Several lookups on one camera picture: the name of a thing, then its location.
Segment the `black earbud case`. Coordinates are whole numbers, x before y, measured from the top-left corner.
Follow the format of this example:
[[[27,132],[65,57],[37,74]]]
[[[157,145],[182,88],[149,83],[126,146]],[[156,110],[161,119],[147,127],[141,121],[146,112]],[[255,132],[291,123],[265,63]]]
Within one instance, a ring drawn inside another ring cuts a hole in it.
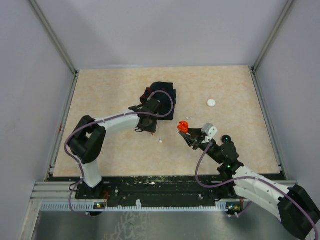
[[[232,138],[229,135],[223,135],[221,137],[222,143],[230,143],[232,141]]]

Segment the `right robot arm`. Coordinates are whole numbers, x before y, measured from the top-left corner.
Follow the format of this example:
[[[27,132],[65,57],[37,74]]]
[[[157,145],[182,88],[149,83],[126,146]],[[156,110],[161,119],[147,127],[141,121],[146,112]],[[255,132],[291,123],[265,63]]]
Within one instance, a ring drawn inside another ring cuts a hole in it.
[[[224,181],[215,185],[200,182],[200,186],[207,189],[223,186],[227,197],[238,196],[253,202],[276,217],[299,240],[305,240],[311,233],[316,240],[320,238],[316,227],[320,221],[320,210],[302,186],[295,184],[289,187],[255,173],[239,161],[230,136],[224,135],[222,144],[217,144],[214,137],[218,129],[211,123],[202,128],[190,128],[180,123],[177,129],[189,147],[201,149],[203,156],[208,155],[220,165],[218,172]]]

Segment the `orange earbud case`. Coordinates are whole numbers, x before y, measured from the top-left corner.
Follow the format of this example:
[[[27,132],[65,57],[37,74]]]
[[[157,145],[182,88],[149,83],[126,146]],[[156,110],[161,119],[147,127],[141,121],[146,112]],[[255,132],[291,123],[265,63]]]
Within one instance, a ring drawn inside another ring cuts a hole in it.
[[[189,132],[189,124],[187,121],[180,121],[179,125],[177,126],[179,132],[187,134]]]

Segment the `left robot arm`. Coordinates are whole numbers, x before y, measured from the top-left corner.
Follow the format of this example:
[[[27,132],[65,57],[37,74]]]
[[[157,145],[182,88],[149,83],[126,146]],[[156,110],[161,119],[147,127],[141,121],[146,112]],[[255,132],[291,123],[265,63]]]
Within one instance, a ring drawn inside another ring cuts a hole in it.
[[[97,199],[104,192],[98,157],[105,138],[129,129],[155,133],[158,116],[163,109],[158,100],[151,98],[145,104],[132,106],[123,113],[102,118],[85,115],[80,119],[63,148],[79,165],[88,195]]]

